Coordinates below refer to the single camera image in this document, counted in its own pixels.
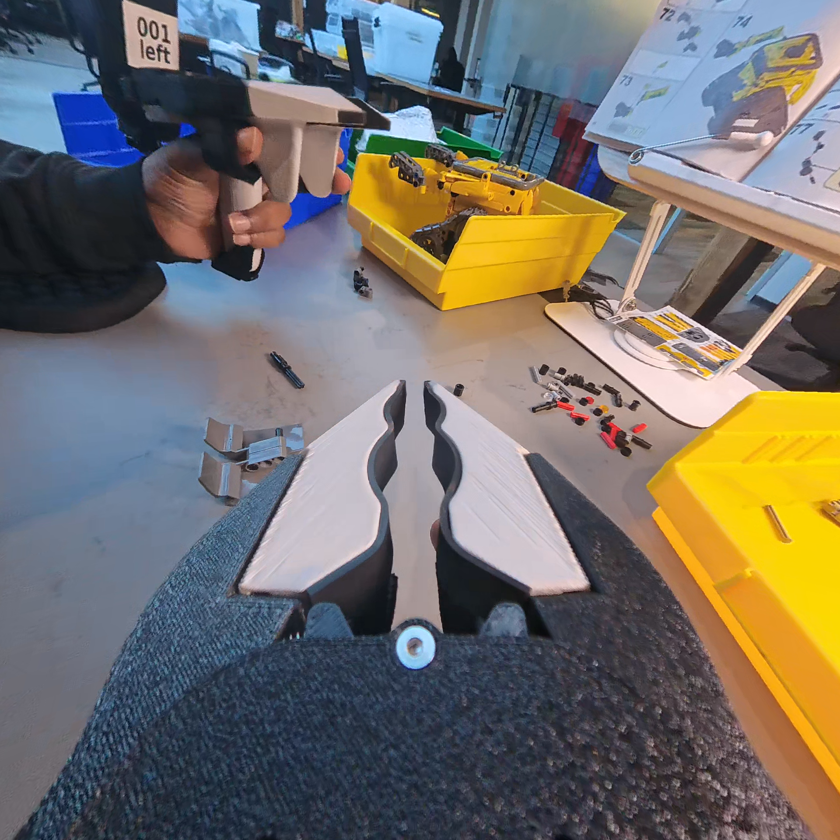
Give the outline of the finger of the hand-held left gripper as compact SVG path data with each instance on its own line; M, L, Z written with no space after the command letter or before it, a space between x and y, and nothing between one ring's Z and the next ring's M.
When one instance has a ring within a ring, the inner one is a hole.
M301 94L306 86L248 81L246 87L251 122L263 138L256 160L259 173L273 198L290 203L304 186L301 147L309 107Z
M359 98L347 98L326 87L304 87L309 110L301 147L301 182L317 197L333 192L340 138L344 129L389 130L391 120Z

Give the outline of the blue plastic bin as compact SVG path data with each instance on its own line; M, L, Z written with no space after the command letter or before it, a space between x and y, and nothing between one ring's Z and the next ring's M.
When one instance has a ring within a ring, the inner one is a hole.
M119 129L117 116L98 92L55 91L51 95L66 152L90 165L123 167L141 158ZM342 196L299 192L290 204L286 229L305 224L342 203Z

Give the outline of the person's left forearm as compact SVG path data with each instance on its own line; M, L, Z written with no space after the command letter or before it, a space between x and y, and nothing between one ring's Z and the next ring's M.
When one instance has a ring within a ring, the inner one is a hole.
M160 296L172 256L141 162L97 166L1 142L1 328L89 333Z

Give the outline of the white storage boxes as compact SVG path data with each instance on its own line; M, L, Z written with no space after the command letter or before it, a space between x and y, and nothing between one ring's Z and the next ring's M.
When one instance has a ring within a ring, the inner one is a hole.
M438 18L393 3L327 1L325 13L327 32L333 35L343 34L344 19L356 19L372 66L394 72L401 64L429 69L444 32Z

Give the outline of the wooden background table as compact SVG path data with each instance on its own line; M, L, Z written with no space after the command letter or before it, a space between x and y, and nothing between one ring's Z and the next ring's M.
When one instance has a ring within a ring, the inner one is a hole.
M472 98L466 94L452 91L444 87L426 84L412 79L390 76L381 72L374 72L371 74L371 77L382 82L390 83L399 88L406 89L421 97L450 102L459 112L464 114L472 116L490 114L495 119L499 119L507 112L507 107L502 104Z

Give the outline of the green plastic bin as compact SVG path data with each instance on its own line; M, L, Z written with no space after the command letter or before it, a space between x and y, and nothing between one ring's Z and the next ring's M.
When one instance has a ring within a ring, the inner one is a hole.
M422 158L427 145L439 144L468 158L480 158L499 162L501 151L485 143L471 139L449 127L443 127L436 132L432 140L416 140L396 136L390 133L368 133L354 131L350 141L345 171L354 173L355 162L362 153L391 155L395 152L405 152L409 156Z

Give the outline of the instruction booklet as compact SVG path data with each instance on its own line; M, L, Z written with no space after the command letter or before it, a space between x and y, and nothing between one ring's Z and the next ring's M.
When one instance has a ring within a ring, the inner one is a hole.
M833 1L662 2L587 125L626 180L711 218L838 78Z

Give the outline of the black axle connector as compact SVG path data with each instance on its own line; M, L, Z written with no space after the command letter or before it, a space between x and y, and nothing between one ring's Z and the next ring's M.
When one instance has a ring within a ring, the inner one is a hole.
M270 351L268 354L269 362L281 373L296 389L302 390L305 384L300 376L292 370L289 363L281 357L277 352Z

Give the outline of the silver panel toy piece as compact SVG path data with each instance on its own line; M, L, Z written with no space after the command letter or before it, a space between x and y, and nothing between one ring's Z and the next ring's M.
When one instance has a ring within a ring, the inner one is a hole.
M305 449L302 425L244 429L206 420L198 482L227 506L238 504L286 458Z

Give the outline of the pile of small building parts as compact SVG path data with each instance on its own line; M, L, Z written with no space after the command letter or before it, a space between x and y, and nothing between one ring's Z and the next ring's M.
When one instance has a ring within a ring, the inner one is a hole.
M528 376L540 393L530 407L532 414L563 414L570 424L588 429L609 451L625 458L654 448L647 407L638 397L564 367L530 365Z

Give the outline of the yellow black sticker sheet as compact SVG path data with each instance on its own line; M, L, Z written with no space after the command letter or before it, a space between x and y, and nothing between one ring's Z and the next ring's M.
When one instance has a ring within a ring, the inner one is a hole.
M672 307L620 312L606 320L616 344L639 361L709 380L728 370L742 350Z

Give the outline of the wide yellow plastic bin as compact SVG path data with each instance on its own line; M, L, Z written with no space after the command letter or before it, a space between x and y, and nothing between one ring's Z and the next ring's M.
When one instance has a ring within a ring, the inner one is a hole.
M647 488L660 530L837 789L839 527L820 502L839 499L839 394L753 393Z

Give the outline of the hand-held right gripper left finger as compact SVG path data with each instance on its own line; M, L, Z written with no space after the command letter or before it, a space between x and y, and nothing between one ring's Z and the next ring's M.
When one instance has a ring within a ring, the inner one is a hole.
M406 382L395 380L307 446L238 579L242 595L335 604L354 634L386 634L396 604L384 488L397 468Z

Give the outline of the person's left hand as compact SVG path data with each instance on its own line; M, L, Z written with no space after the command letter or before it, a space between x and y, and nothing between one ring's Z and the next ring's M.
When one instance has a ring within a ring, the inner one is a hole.
M143 161L150 218L170 251L178 258L204 260L217 257L228 238L236 246L254 249L281 245L291 206L278 202L263 185L255 206L220 213L219 179L193 137L168 143Z

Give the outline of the stack of red blue crates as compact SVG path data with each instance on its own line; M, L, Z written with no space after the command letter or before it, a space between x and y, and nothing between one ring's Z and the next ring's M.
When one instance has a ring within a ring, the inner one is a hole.
M493 144L501 159L547 181L608 203L615 183L585 139L595 106L518 84L505 90L506 114Z

